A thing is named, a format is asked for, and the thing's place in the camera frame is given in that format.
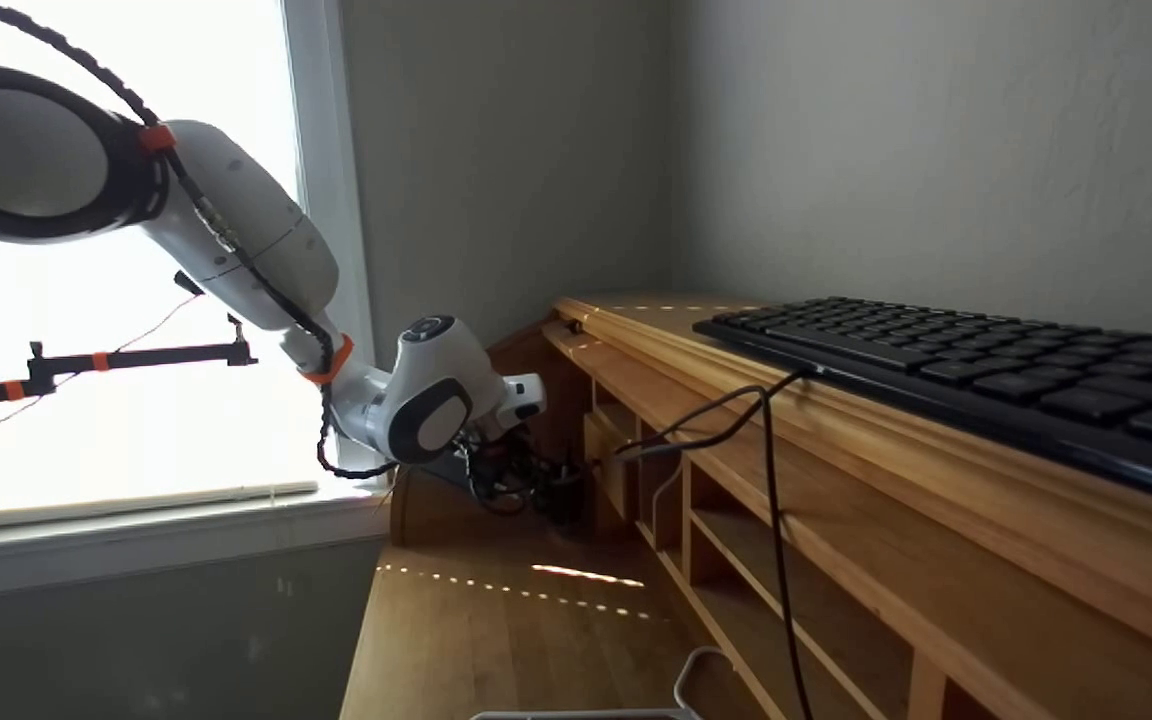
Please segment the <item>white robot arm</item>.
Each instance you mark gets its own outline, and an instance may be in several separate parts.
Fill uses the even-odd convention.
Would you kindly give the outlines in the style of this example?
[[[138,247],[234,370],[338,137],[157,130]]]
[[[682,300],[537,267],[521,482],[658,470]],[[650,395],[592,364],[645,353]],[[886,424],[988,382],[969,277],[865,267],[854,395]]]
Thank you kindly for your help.
[[[491,512],[548,489],[553,465],[521,437],[545,408],[537,376],[496,373],[452,316],[410,326],[393,370],[364,364],[328,316],[333,247],[237,140],[163,120],[141,95],[99,110],[27,56],[0,53],[0,246],[98,232],[160,246],[189,293],[228,310],[234,336],[32,353],[21,382],[0,382],[0,399],[117,370],[143,382],[0,428],[0,512],[303,498],[338,465],[325,451],[302,461],[292,443],[338,437],[371,451],[362,482],[452,457]]]

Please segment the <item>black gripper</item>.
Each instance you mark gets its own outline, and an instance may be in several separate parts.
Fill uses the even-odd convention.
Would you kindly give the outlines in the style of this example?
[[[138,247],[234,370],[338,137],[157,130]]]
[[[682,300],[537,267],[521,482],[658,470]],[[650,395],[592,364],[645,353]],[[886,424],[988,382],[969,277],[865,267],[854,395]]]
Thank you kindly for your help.
[[[553,512],[562,470],[526,433],[502,441],[463,437],[459,461],[467,498],[491,516]]]

